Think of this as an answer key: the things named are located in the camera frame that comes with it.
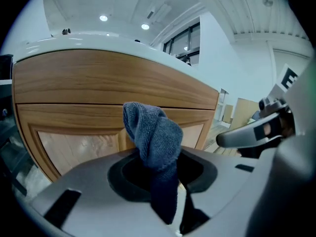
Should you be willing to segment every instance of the wooden floor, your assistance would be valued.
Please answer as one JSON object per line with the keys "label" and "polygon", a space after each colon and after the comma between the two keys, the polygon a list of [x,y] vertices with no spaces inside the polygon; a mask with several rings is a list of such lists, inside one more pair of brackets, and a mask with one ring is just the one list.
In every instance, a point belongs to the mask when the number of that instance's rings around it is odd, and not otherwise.
{"label": "wooden floor", "polygon": [[204,151],[214,153],[214,154],[219,154],[219,155],[240,157],[240,154],[237,153],[237,149],[231,149],[231,148],[225,149],[217,145],[216,136],[226,131],[228,131],[228,128],[222,125],[216,125],[214,127],[211,127],[206,138]]}

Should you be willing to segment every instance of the ceiling light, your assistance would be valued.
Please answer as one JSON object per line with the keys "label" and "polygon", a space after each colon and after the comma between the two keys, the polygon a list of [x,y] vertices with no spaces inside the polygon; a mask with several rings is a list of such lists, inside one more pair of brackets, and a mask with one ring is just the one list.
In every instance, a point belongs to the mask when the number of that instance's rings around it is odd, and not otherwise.
{"label": "ceiling light", "polygon": [[147,24],[142,24],[142,28],[143,28],[144,30],[148,30],[148,29],[149,29],[149,25],[147,25]]}
{"label": "ceiling light", "polygon": [[105,16],[105,15],[101,15],[101,16],[100,16],[100,20],[101,20],[101,21],[107,21],[107,20],[108,20],[108,17]]}

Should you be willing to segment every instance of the wooden cabinet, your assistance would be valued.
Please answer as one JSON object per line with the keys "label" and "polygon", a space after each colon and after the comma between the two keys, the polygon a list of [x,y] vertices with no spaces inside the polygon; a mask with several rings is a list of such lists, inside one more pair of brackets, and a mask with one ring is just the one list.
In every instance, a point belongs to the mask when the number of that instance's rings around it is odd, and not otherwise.
{"label": "wooden cabinet", "polygon": [[55,181],[74,166],[135,147],[122,105],[162,107],[183,129],[182,145],[202,149],[218,92],[164,65],[122,53],[66,50],[20,61],[14,109],[34,161]]}

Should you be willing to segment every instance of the folded cloth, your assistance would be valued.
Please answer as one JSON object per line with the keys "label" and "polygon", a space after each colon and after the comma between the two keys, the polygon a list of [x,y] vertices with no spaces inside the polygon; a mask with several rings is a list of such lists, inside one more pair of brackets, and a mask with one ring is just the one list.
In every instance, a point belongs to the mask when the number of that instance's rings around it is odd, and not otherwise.
{"label": "folded cloth", "polygon": [[144,166],[151,170],[151,206],[166,224],[171,224],[177,209],[182,130],[161,108],[137,102],[123,105],[123,121]]}

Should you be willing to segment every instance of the white ceiling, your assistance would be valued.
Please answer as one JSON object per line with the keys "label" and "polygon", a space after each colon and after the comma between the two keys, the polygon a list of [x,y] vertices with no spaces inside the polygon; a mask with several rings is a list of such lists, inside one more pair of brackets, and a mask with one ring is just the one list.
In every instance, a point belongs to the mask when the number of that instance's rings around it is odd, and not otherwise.
{"label": "white ceiling", "polygon": [[[308,40],[287,0],[270,0],[273,2],[270,7],[264,5],[264,0],[44,0],[44,8],[53,35],[71,28],[73,32],[105,31],[152,43],[154,39],[159,41],[156,38],[159,34],[166,35],[162,32],[170,32],[175,20],[179,21],[182,15],[185,17],[184,12],[195,7],[200,9],[201,6],[197,6],[200,1],[231,42],[244,36],[252,39],[254,34],[262,39],[271,38],[273,34]],[[151,8],[155,8],[155,12],[147,19]],[[108,16],[107,22],[99,20],[102,14]],[[148,31],[141,29],[143,23],[150,25]]]}

